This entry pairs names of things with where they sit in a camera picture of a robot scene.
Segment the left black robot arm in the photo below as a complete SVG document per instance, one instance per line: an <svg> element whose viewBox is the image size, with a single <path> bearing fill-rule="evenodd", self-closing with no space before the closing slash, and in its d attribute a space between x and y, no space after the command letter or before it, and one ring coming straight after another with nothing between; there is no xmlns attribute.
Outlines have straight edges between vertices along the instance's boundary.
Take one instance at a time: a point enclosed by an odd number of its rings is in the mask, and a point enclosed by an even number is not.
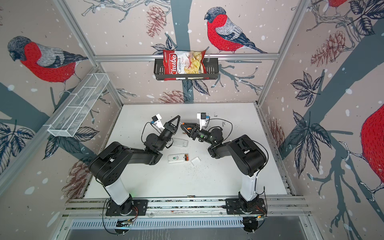
<svg viewBox="0 0 384 240"><path fill-rule="evenodd" d="M88 167L92 175L109 194L113 203L127 214L133 208L133 197L126 190L121 175L129 164L155 165L162 158L161 151L167 147L176 134L181 116L177 115L166 122L159 135L149 134L144 149L134 149L113 142L108 145Z"/></svg>

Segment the white remote control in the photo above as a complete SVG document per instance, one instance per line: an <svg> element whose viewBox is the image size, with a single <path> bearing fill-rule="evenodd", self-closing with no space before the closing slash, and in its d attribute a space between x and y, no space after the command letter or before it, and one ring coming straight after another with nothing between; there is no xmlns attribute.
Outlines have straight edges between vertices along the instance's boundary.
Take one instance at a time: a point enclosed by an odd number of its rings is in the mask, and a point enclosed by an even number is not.
<svg viewBox="0 0 384 240"><path fill-rule="evenodd" d="M184 163L185 161L184 154L173 154L168 156L168 163L169 164L178 164L178 163Z"/></svg>
<svg viewBox="0 0 384 240"><path fill-rule="evenodd" d="M188 140L173 138L173 146L186 148L189 144Z"/></svg>

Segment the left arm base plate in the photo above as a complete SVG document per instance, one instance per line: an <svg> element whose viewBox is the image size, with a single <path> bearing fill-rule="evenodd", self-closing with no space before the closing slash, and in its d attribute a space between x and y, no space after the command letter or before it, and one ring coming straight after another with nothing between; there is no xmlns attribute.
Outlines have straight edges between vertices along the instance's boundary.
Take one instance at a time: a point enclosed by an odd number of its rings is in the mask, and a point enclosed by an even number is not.
<svg viewBox="0 0 384 240"><path fill-rule="evenodd" d="M145 216L148 203L148 200L127 200L125 203L119 206L113 200L110 200L106 206L106 216Z"/></svg>

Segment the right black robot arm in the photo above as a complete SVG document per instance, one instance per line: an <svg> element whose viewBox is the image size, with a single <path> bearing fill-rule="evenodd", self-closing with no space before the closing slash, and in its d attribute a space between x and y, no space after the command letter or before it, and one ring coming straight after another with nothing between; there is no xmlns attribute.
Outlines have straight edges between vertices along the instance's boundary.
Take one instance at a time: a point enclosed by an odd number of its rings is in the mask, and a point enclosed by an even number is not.
<svg viewBox="0 0 384 240"><path fill-rule="evenodd" d="M268 162L267 151L263 151L247 135L225 142L222 127L203 129L196 123L183 123L181 129L192 140L209 143L208 152L214 159L232 157L236 166L243 174L242 186L239 192L240 209L248 213L255 208L259 199L257 194L257 178Z"/></svg>

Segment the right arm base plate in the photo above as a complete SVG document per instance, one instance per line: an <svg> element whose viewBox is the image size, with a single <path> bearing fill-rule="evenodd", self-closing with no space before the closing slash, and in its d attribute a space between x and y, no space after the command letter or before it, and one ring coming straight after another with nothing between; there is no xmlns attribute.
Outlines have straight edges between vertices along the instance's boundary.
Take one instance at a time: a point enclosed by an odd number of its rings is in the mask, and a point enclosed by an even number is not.
<svg viewBox="0 0 384 240"><path fill-rule="evenodd" d="M222 206L228 215L265 215L267 206L263 198L256 197L247 202L242 197L238 199L226 199Z"/></svg>

